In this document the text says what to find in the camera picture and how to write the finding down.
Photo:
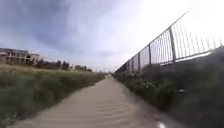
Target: green grass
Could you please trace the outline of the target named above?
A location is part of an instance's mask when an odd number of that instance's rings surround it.
[[[46,109],[104,74],[0,66],[0,127]]]
[[[189,127],[221,128],[224,127],[223,65],[224,54],[215,52],[174,65],[147,66],[139,75],[121,73],[114,77]]]

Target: grass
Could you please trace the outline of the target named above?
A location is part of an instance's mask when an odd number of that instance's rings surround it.
[[[104,74],[0,66],[0,127],[34,116]]]
[[[131,91],[189,127],[224,127],[224,54],[114,74]]]

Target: dirt path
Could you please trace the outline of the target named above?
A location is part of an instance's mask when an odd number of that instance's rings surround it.
[[[13,128],[158,128],[158,121],[161,128],[185,128],[107,77]]]

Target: shrub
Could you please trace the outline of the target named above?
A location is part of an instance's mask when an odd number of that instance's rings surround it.
[[[60,102],[93,85],[102,74],[13,69],[0,73],[0,127]]]

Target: metal fence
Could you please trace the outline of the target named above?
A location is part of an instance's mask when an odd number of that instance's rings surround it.
[[[189,25],[186,20],[189,18],[186,16],[188,13],[189,11],[183,14],[116,72],[141,72],[149,64],[174,63],[209,53],[223,45],[222,38],[215,35],[203,35],[194,27],[189,27],[192,24]]]

